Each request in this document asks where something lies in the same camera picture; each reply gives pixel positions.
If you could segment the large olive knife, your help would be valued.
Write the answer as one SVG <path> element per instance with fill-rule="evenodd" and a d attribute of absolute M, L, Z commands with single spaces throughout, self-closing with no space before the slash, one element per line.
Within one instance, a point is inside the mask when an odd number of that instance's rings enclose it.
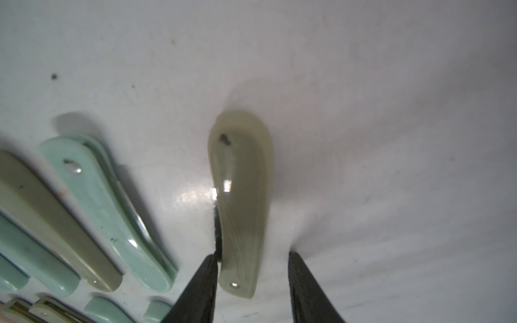
<path fill-rule="evenodd" d="M 207 152 L 215 204 L 219 286 L 235 297 L 254 297 L 269 217 L 274 147 L 264 122 L 226 110 L 209 133 Z"/>

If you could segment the mint folding fruit knife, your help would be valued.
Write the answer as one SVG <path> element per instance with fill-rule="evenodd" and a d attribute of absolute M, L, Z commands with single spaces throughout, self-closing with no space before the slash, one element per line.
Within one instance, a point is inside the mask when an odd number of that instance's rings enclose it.
<path fill-rule="evenodd" d="M 105 146 L 71 134 L 47 139 L 39 149 L 130 274 L 148 289 L 169 292 L 176 267 L 153 241 Z"/>
<path fill-rule="evenodd" d="M 30 278 L 1 255 L 1 288 L 11 292 L 17 292 L 24 288 Z"/>
<path fill-rule="evenodd" d="M 78 274 L 4 216 L 1 216 L 1 255 L 55 296 L 70 296 L 79 286 Z"/>

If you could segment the olive green folding fruit knife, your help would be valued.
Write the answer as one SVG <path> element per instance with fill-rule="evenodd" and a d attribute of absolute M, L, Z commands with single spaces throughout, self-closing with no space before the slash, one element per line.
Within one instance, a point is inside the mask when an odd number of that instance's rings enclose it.
<path fill-rule="evenodd" d="M 122 274 L 58 198 L 16 156 L 1 151 L 1 216 L 69 266 L 80 280 L 114 292 Z"/>

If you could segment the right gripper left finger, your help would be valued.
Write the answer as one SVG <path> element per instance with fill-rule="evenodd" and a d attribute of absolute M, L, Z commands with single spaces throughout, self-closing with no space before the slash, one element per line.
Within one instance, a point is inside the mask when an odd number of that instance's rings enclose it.
<path fill-rule="evenodd" d="M 212 323 L 218 286 L 218 261 L 206 256 L 162 323 Z"/>

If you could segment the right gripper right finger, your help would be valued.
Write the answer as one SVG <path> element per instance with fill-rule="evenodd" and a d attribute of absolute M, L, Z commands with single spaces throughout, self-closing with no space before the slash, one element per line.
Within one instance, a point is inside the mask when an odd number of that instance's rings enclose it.
<path fill-rule="evenodd" d="M 345 323 L 318 281 L 295 251 L 289 252 L 289 292 L 296 323 Z"/>

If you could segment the mint knife bottom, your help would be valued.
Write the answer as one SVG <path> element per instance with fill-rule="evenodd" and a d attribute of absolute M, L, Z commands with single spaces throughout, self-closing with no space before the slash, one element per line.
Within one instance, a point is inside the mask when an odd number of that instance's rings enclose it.
<path fill-rule="evenodd" d="M 172 306 L 158 300 L 151 301 L 144 313 L 144 320 L 147 323 L 161 323 L 171 311 Z"/>

